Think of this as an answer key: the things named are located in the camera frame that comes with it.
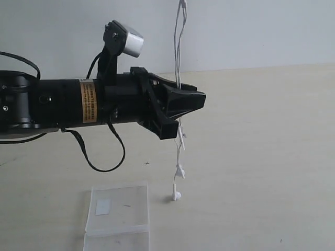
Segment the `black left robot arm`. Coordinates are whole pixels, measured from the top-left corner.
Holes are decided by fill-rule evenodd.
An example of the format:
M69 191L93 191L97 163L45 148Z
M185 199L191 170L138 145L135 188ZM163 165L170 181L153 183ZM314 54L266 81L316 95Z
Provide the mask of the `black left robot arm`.
M142 67L107 79L37 80L1 71L1 138L136 122L161 140L173 139L178 118L203 108L205 100L195 86L178 86Z

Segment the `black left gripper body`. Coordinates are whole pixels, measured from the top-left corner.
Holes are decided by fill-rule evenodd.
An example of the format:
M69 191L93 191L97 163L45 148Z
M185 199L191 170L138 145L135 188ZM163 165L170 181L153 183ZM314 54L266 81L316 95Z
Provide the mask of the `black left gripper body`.
M177 85L149 73L143 67L117 74L114 82L105 82L99 96L102 122L120 124L136 122L159 139L174 139L178 122L168 115L169 91Z

